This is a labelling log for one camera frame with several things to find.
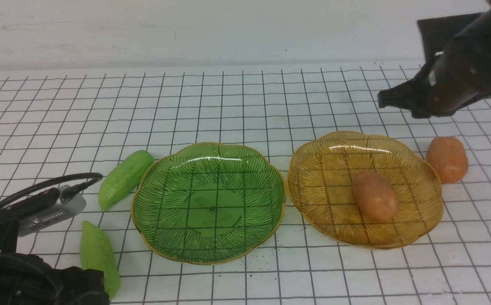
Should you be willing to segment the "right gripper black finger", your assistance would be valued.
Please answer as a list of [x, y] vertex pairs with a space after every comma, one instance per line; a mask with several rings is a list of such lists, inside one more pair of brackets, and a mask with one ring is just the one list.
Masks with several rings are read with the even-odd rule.
[[428, 81], [425, 78], [411, 79], [378, 93], [379, 108], [394, 107], [409, 111], [427, 111], [425, 102]]

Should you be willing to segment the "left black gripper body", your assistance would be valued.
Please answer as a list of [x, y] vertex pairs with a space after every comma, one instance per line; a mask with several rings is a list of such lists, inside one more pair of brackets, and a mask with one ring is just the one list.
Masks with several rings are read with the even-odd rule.
[[0, 210], [0, 305], [108, 305], [104, 273], [55, 269], [38, 255], [17, 253], [19, 214]]

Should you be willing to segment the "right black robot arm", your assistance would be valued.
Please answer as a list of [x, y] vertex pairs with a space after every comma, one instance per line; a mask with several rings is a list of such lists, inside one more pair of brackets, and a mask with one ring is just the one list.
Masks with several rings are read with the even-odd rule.
[[379, 108], [395, 107], [416, 119], [452, 116], [491, 98], [490, 9], [417, 21], [425, 64], [409, 81], [378, 93]]

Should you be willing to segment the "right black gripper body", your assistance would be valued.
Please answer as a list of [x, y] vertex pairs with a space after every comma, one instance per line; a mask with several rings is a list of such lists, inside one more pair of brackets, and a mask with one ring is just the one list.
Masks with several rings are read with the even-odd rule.
[[452, 116], [491, 96], [491, 29], [419, 26], [427, 60], [415, 77], [414, 118]]

